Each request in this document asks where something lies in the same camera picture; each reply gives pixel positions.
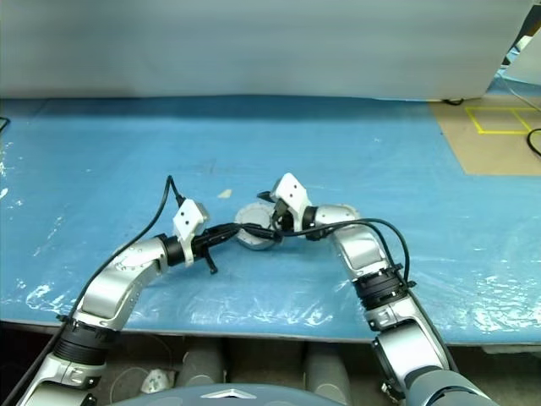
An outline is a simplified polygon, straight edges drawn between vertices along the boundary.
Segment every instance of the blue plastic sheet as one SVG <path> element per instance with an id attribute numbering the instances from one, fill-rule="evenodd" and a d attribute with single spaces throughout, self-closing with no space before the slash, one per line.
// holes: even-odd
<path id="1" fill-rule="evenodd" d="M 6 101 L 1 317 L 54 323 L 86 278 L 153 215 L 170 173 L 230 222 L 285 172 L 316 204 L 404 233 L 419 298 L 454 343 L 541 337 L 541 179 L 467 176 L 425 103 L 308 97 Z M 228 199 L 218 197 L 231 189 Z M 171 233 L 173 202 L 151 235 Z M 391 244 L 401 257 L 399 244 Z M 330 241 L 253 252 L 234 241 L 176 266 L 127 328 L 373 337 Z"/>

